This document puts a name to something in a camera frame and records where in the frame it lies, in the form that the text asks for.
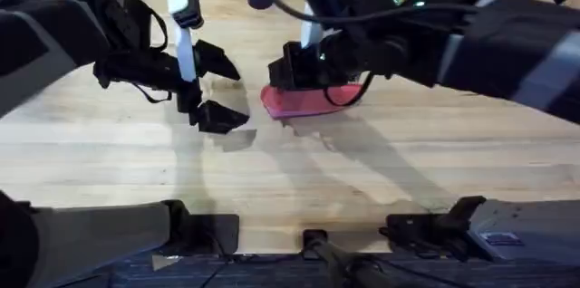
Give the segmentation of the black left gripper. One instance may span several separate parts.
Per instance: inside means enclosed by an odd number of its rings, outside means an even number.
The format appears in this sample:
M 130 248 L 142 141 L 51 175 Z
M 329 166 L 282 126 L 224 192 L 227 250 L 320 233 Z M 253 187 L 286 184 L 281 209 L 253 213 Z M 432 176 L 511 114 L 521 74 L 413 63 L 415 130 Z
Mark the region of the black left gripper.
M 193 53 L 198 77 L 211 72 L 233 81 L 241 79 L 222 48 L 198 40 Z M 245 113 L 216 101 L 207 100 L 201 104 L 198 81 L 183 80 L 178 59 L 157 48 L 113 53 L 93 65 L 93 75 L 103 89 L 108 89 L 112 82 L 128 83 L 152 104 L 171 101 L 176 96 L 178 112 L 187 114 L 189 125 L 198 125 L 202 132 L 228 134 L 249 120 Z

